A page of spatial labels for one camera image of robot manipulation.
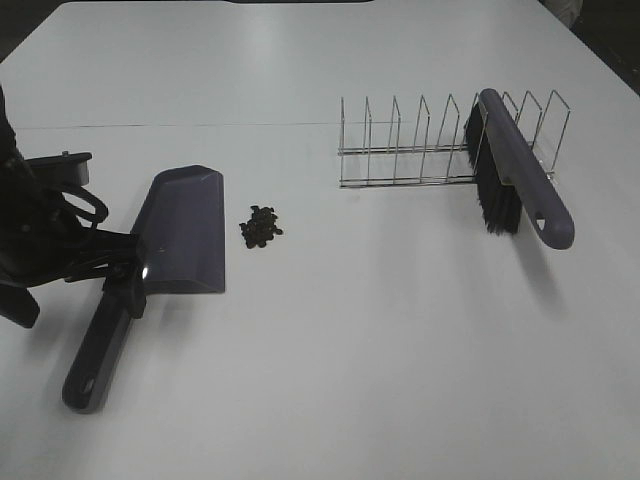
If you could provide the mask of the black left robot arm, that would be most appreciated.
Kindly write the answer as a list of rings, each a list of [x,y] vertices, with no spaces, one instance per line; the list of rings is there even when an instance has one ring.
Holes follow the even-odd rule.
[[[27,159],[1,118],[1,314],[31,328],[40,313],[30,288],[102,278],[134,318],[146,304],[143,243],[99,229],[107,206],[85,188],[88,152]]]

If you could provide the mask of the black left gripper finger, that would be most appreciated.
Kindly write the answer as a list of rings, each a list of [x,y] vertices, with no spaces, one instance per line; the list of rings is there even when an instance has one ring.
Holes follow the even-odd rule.
[[[137,245],[138,235],[135,233],[97,230],[97,247],[100,250],[135,250]]]
[[[116,264],[106,277],[103,292],[115,298],[131,318],[141,318],[146,307],[142,264],[139,262]]]

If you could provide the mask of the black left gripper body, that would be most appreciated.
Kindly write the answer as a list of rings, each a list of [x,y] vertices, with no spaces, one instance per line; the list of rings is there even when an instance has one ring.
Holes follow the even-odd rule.
[[[40,308],[29,292],[71,275],[81,249],[108,215],[70,184],[45,185],[24,159],[1,163],[1,315],[31,328]]]

